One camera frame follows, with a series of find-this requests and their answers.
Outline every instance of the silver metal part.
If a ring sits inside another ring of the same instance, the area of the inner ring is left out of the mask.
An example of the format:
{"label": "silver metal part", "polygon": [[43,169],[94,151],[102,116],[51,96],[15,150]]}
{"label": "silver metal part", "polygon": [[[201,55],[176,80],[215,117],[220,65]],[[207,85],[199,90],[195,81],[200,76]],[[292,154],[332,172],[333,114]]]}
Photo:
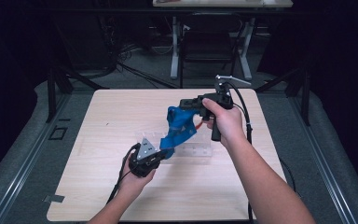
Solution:
{"label": "silver metal part", "polygon": [[158,153],[158,150],[155,147],[153,147],[153,145],[149,142],[149,140],[144,138],[141,143],[141,148],[139,149],[138,152],[138,157],[137,157],[138,161],[156,153]]}
{"label": "silver metal part", "polygon": [[229,77],[219,76],[219,75],[216,76],[216,80],[218,80],[219,82],[224,81],[224,79],[228,79],[228,80],[233,79],[233,80],[236,80],[238,82],[244,83],[246,85],[252,86],[252,84],[250,82],[247,82],[245,80],[242,80],[242,79],[239,79],[239,78],[236,78],[236,77],[233,77],[233,76],[229,76]]}

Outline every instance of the person's left hand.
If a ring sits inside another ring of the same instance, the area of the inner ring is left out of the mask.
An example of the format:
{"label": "person's left hand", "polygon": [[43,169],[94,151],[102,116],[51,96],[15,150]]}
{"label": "person's left hand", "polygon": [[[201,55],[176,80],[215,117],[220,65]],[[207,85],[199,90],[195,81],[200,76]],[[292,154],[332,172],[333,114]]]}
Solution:
{"label": "person's left hand", "polygon": [[131,155],[127,158],[126,163],[123,168],[124,178],[121,180],[120,187],[117,193],[126,192],[129,193],[132,197],[138,197],[146,184],[148,184],[152,179],[156,172],[153,170],[146,177],[138,177],[134,175],[129,166]]}

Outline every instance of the person's right hand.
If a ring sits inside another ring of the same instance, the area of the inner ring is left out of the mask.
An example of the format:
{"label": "person's right hand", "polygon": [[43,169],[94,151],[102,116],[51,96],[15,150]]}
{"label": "person's right hand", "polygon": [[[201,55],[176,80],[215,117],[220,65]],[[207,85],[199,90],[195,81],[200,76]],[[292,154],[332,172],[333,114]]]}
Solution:
{"label": "person's right hand", "polygon": [[[242,115],[240,110],[234,106],[232,109],[225,109],[217,102],[204,98],[202,104],[205,108],[214,113],[217,120],[217,128],[221,133],[221,143],[228,148],[228,143],[238,137],[244,137],[242,128]],[[207,121],[208,128],[212,129],[214,119]]]}

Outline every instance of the table top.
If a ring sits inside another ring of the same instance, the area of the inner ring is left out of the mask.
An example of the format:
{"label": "table top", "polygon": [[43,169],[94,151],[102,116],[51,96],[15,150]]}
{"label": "table top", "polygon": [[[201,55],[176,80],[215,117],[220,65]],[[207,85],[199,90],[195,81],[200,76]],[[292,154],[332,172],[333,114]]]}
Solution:
{"label": "table top", "polygon": [[291,7],[291,0],[153,0],[154,7]]}
{"label": "table top", "polygon": [[[117,182],[122,158],[131,146],[139,142],[137,133],[166,133],[169,106],[179,105],[181,99],[192,99],[211,92],[215,90],[96,91],[55,193],[64,196],[64,200],[62,203],[51,203],[48,220],[91,219],[105,206]],[[255,92],[240,92],[254,129],[253,145],[285,179]],[[240,103],[235,92],[233,100]],[[196,123],[201,118],[196,115],[194,120]],[[210,136],[211,131],[202,125],[199,132]],[[208,142],[212,156],[174,155],[163,161],[154,179],[121,220],[248,219],[248,200],[231,158],[219,142],[209,139]]]}

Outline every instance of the black controller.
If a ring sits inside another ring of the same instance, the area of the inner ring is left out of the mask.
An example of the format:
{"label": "black controller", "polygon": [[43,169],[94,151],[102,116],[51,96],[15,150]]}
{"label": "black controller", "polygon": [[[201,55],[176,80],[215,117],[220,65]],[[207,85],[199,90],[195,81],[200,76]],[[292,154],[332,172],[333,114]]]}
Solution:
{"label": "black controller", "polygon": [[[225,109],[231,109],[234,104],[232,102],[232,98],[228,86],[225,84],[216,83],[215,88],[216,88],[216,93],[205,93],[203,95],[199,95],[197,98],[194,99],[181,100],[179,107],[183,110],[188,110],[188,109],[199,110],[200,117],[202,117],[202,120],[204,121],[208,121],[210,116],[213,114],[202,104],[202,100],[204,98],[209,98],[217,102],[220,106],[222,106]],[[219,129],[217,128],[217,122],[215,119],[213,122],[211,139],[215,142],[219,142],[220,138],[221,138],[221,134]]]}
{"label": "black controller", "polygon": [[139,177],[147,176],[152,170],[157,169],[165,153],[156,150],[150,142],[144,138],[142,143],[135,146],[135,152],[130,156],[130,170]]}

